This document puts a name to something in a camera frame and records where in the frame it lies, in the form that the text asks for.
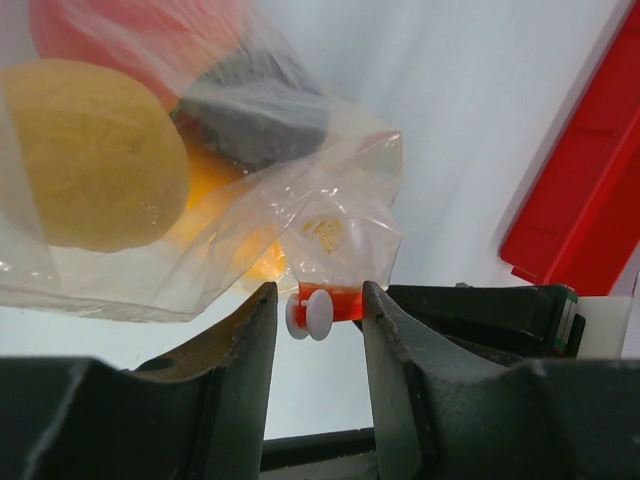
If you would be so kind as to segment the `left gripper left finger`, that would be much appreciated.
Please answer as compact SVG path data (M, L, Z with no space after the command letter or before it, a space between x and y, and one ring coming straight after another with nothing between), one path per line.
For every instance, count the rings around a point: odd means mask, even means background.
M257 478L277 303L266 283L132 371L92 358L3 358L2 477Z

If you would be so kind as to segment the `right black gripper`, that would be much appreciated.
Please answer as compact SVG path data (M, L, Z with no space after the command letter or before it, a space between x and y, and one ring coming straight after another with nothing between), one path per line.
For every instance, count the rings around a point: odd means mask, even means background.
M578 296L560 285L392 285L410 318L397 333L422 358L575 358L585 330Z

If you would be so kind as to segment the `orange fake mango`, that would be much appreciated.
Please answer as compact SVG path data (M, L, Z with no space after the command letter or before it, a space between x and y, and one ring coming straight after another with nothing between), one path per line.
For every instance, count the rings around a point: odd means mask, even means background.
M249 259L255 262L244 273L246 282L281 280L288 268L279 241L264 246L263 237L269 231L240 212L237 206L247 190L245 172L228 159L201 146L186 145L190 166L190 188L187 204L179 221L167 238L180 245L192 244L198 235L211 228L213 235L236 231L245 236L233 257L236 269Z

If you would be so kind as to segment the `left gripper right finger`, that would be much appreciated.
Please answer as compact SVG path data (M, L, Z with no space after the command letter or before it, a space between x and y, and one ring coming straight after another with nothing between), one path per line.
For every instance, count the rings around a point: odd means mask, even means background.
M363 288L362 331L383 479L635 479L639 363L505 367Z

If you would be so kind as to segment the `clear zip top bag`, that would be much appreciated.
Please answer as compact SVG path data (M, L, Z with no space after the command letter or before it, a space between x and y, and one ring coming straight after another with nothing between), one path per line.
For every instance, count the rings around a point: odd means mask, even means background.
M251 1L1 5L6 307L187 322L272 282L321 340L389 283L401 179Z

